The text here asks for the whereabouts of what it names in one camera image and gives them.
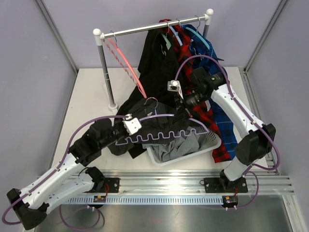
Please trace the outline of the grey shirt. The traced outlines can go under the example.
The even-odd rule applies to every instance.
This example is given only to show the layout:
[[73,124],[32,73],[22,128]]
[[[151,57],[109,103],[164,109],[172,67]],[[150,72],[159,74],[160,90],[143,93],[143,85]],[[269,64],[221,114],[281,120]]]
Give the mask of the grey shirt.
[[151,148],[154,157],[160,163],[164,163],[199,151],[206,141],[206,135],[193,134],[188,137],[175,138],[168,144],[143,144],[142,147]]

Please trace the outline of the mint green hanger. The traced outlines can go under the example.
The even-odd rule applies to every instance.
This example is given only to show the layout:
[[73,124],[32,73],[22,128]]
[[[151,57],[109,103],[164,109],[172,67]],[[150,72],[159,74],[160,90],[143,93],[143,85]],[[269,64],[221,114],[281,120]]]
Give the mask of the mint green hanger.
[[164,34],[164,33],[161,33],[161,35],[162,35],[164,41],[166,42],[166,50],[164,50],[163,48],[161,48],[162,54],[163,54],[164,56],[167,55],[167,51],[169,51],[170,48],[171,48],[171,43],[170,43],[170,41],[169,41],[169,39],[168,39],[168,37],[167,37],[167,35],[169,34],[169,23],[168,23],[168,21],[166,21],[166,20],[165,20],[165,22],[166,22],[166,24],[167,24],[167,31],[166,31],[165,34]]

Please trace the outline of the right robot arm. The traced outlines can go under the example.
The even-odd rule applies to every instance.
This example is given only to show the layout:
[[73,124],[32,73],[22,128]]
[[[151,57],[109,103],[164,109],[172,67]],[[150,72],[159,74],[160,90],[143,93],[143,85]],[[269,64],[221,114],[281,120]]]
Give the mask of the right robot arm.
[[232,89],[225,72],[209,75],[201,67],[193,70],[190,78],[193,93],[176,99],[174,122],[191,118],[194,107],[206,100],[212,100],[223,109],[239,132],[241,141],[235,147],[235,157],[215,179],[217,186],[213,192],[240,189],[245,174],[256,165],[256,161],[272,149],[278,151],[274,144],[276,129],[272,124],[266,125],[245,106]]

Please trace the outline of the black plain shirt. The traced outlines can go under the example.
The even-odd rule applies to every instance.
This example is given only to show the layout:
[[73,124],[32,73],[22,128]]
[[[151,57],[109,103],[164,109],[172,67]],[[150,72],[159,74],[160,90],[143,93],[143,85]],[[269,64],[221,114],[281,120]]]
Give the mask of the black plain shirt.
[[179,53],[171,35],[167,35],[171,47],[167,48],[162,29],[149,30],[145,39],[138,71],[139,80],[147,97],[175,107],[174,93],[168,91],[167,83],[175,78],[179,69]]

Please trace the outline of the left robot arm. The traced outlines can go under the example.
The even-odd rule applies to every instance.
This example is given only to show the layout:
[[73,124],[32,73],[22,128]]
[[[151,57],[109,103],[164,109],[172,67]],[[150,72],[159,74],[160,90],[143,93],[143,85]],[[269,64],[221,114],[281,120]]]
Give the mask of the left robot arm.
[[108,194],[117,190],[112,186],[117,178],[106,178],[90,163],[101,156],[102,149],[138,131],[129,129],[131,117],[101,116],[94,118],[76,129],[70,137],[62,159],[33,183],[22,189],[11,189],[7,193],[10,206],[2,216],[13,210],[23,228],[32,230],[41,224],[48,214],[67,200],[81,193]]

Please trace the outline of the black pinstripe shirt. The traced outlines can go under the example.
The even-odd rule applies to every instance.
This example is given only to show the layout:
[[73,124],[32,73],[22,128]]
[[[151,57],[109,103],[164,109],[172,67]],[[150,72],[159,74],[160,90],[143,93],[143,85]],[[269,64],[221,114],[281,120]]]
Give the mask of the black pinstripe shirt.
[[175,117],[170,116],[175,110],[154,99],[142,99],[128,112],[138,119],[147,119],[141,122],[137,133],[108,146],[113,155],[128,152],[136,158],[152,148],[160,162],[166,162],[199,151],[206,140],[203,126],[189,119],[175,122]]

